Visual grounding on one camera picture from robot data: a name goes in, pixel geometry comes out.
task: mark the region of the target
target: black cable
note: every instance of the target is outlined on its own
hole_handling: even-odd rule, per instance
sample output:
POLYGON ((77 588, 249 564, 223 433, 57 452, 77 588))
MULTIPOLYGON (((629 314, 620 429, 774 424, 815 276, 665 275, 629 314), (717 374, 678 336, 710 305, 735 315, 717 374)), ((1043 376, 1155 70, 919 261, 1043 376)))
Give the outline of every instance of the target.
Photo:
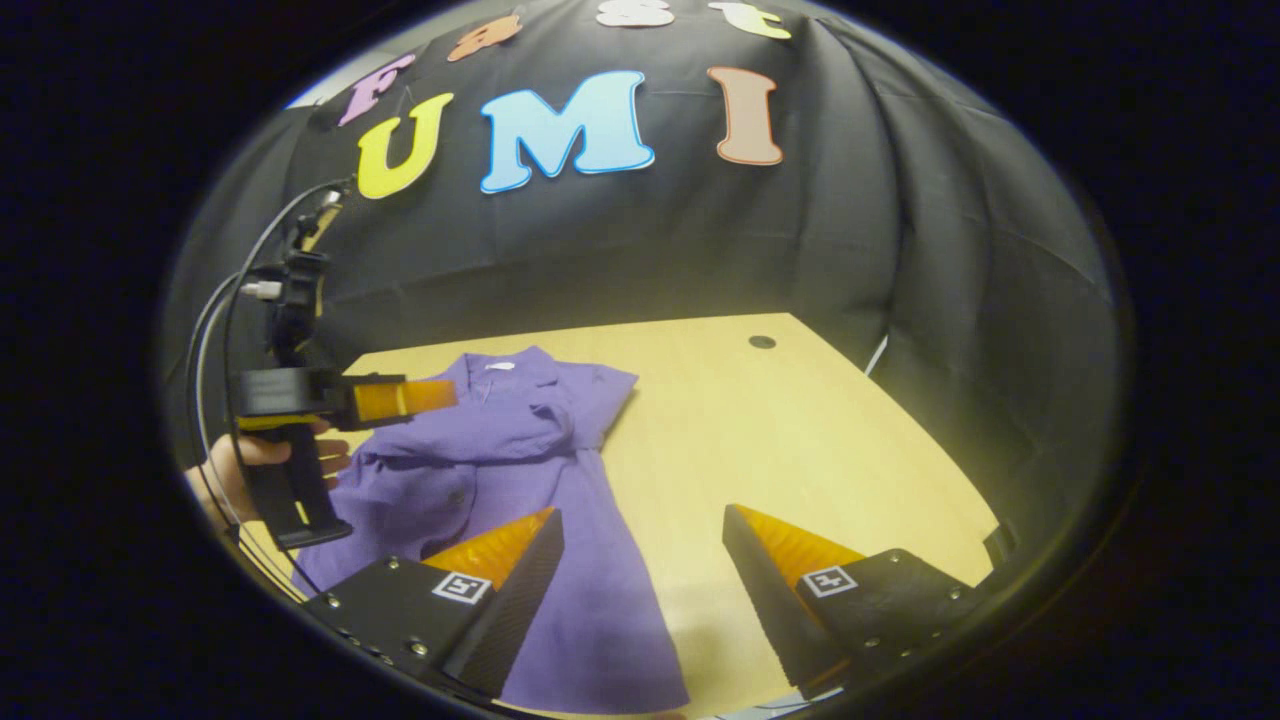
MULTIPOLYGON (((232 389, 230 389, 232 318, 236 313, 236 300, 239 296, 241 287, 244 284, 244 278, 248 275, 248 272, 253 266, 253 263, 257 261, 257 256, 262 252, 262 247, 266 246, 268 238, 270 238, 271 234, 276 231, 276 228, 280 227, 280 223, 284 222, 284 218, 287 218, 289 213, 292 213, 293 209, 297 208, 303 200, 315 195, 316 192, 320 192, 323 190, 337 190, 339 192, 346 192, 346 186, 347 186, 347 178, 324 182, 300 192, 293 200, 291 200, 288 205, 285 205, 284 209, 282 209, 275 215, 275 218, 271 219, 270 224, 266 225, 266 229, 262 231, 262 234, 259 236, 257 242, 255 242, 253 249, 250 250, 248 258, 244 259, 244 265, 241 266, 241 270, 237 274, 236 281, 232 286, 232 299, 230 302, 227 305, 227 319, 223 320, 223 401, 224 401, 223 410, 227 415, 225 418, 227 424, 230 429, 232 451, 236 455, 236 464, 239 466, 241 473, 246 478, 248 477, 248 469, 244 465, 244 456, 239 451, 239 428, 236 424, 236 413, 234 409, 232 407, 232 389)), ((298 577, 302 578, 308 585, 311 585, 311 589, 316 594, 320 594, 319 585, 316 585, 315 582, 302 569, 302 566, 298 565, 297 560, 294 560, 288 551, 284 552, 284 556, 289 559, 289 564, 293 565, 293 569, 298 573, 298 577)))
MULTIPOLYGON (((212 311, 214 307, 216 307, 220 304, 223 295, 225 295, 227 288, 230 286, 230 283, 234 279, 236 279, 236 275, 228 275, 227 279, 224 279, 218 286, 218 288, 214 290, 212 295, 209 296, 209 300, 205 302, 205 306, 201 309, 200 315, 196 318, 196 325, 195 325, 195 328, 192 328, 191 338, 187 342, 187 355, 186 355, 186 366, 184 366, 184 375, 186 377, 183 378, 183 380, 184 380, 184 383, 183 383, 184 384, 184 392, 186 392, 187 423, 188 423, 188 432, 187 432, 187 434, 188 434, 188 439, 191 439, 196 445, 196 447, 198 447, 204 452, 204 455, 206 456, 206 460, 209 460, 209 461, 212 461, 212 459, 209 457, 207 439, 204 438, 202 433, 200 432, 200 418, 197 418, 195 415, 196 413, 198 413, 198 410, 196 409, 197 404, 195 404, 192 401, 193 392, 202 392, 204 388, 196 388, 195 387, 195 383, 193 383, 193 379, 192 379, 192 364, 195 364, 196 360, 197 360, 196 359, 196 346, 198 345, 198 341, 201 340, 201 337, 204 336, 204 333, 211 331, 211 328, 206 327, 206 323, 207 323, 209 316, 210 316, 210 311, 212 311)), ((275 562, 268 562, 265 559, 259 557, 259 555, 253 551, 253 548, 250 547, 250 544, 247 542, 244 542, 244 539, 242 537, 239 537, 241 525, 238 523, 233 524, 230 521, 230 518, 228 518, 227 511, 223 510, 221 502, 219 502, 218 497, 214 495, 212 484, 209 482, 209 475, 205 473, 205 466, 204 466, 202 461, 196 464, 196 470, 200 473, 200 479, 205 484, 205 492, 209 493, 209 500, 210 500, 210 502, 214 503, 214 507, 218 510, 219 516, 221 516, 223 524, 228 529, 232 530, 232 533, 233 533, 232 537, 236 541, 236 544, 241 548, 242 552, 244 552, 244 555, 247 555, 250 557, 250 560, 253 562, 253 565, 264 575, 266 575, 268 578, 270 578, 274 584, 276 584, 285 594, 289 596, 289 600, 297 601, 298 598, 296 598, 293 596, 293 593, 297 592, 297 591, 292 588, 292 584, 289 583, 289 578, 287 575, 279 574, 280 573, 279 566, 275 562)))

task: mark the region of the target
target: human hand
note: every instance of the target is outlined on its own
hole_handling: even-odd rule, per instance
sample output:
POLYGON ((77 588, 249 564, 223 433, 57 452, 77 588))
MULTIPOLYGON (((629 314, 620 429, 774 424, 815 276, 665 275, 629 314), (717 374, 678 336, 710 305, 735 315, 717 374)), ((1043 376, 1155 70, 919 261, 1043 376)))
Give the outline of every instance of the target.
MULTIPOLYGON (((321 434, 329 427, 328 421, 319 420, 311 424, 311 432, 321 434)), ((246 465, 275 465, 288 460, 293 452, 293 448, 287 442, 271 443, 248 436, 241 436, 238 445, 246 465)), ((316 448, 320 451, 320 469, 325 475, 325 484, 329 489, 333 489, 338 486, 338 478, 334 475, 351 465, 351 456, 348 455, 351 446, 344 439, 317 439, 316 448)), ((236 515, 242 521, 259 520, 260 516, 253 507, 253 502, 250 500, 248 488, 244 484, 244 475, 241 474, 239 465, 236 462, 236 450, 232 447, 232 437, 229 434, 218 438, 218 442, 214 443, 212 450, 209 452, 209 459, 202 465, 192 468, 186 473, 187 482, 191 483, 191 489, 195 491, 205 512, 215 525, 221 527, 223 518, 218 512, 218 506, 221 505, 225 507, 227 503, 223 500, 223 493, 218 492, 218 480, 214 475, 215 469, 218 473, 216 478, 221 479, 227 500, 230 501, 236 515), (209 488, 205 487, 205 480, 200 477, 201 468, 205 470, 210 486, 214 487, 212 497, 209 495, 209 488)))

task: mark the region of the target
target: finger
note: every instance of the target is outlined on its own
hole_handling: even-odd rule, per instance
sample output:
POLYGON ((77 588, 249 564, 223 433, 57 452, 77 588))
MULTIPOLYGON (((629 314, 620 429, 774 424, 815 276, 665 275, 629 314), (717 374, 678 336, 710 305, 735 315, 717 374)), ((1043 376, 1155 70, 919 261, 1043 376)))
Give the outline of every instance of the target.
POLYGON ((316 450, 320 457, 332 457, 334 455, 347 455, 351 451, 351 445, 344 439, 317 439, 316 450))
POLYGON ((293 452, 287 442, 266 442, 251 436, 241 436, 239 448, 246 465, 276 465, 293 452))
POLYGON ((338 457, 325 457, 320 461, 320 474, 332 475, 338 470, 346 469, 351 465, 351 457, 347 455, 339 455, 338 457))

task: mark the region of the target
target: purple garment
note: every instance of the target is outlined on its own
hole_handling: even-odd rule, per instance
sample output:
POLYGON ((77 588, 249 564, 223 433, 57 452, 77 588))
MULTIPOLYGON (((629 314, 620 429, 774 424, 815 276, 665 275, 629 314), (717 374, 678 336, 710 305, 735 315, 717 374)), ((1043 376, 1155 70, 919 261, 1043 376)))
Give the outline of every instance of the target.
POLYGON ((463 355, 433 379, 453 380, 458 405, 378 429, 360 446, 332 493, 355 533, 303 548, 302 569, 329 588, 383 556, 428 557, 558 507, 564 553, 500 700, 596 714, 686 705, 675 644, 599 452, 636 377, 530 347, 463 355))

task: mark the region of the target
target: wooden table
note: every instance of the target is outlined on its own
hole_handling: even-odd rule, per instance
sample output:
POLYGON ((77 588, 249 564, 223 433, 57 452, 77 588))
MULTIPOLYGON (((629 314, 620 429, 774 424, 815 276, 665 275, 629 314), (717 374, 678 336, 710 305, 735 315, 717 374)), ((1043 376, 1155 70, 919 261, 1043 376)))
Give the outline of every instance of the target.
MULTIPOLYGON (((463 352, 507 355, 532 345, 557 360, 640 377, 602 455, 680 655, 687 717, 792 692, 721 543, 727 503, 863 555, 905 548, 970 585, 991 573, 982 541, 996 518, 964 473, 859 368, 788 314, 410 347, 367 354, 347 372, 426 377, 463 352), (751 336, 777 346, 754 347, 751 336)), ((332 434, 355 447, 370 433, 332 434)), ((265 541, 262 528, 253 532, 265 541)))

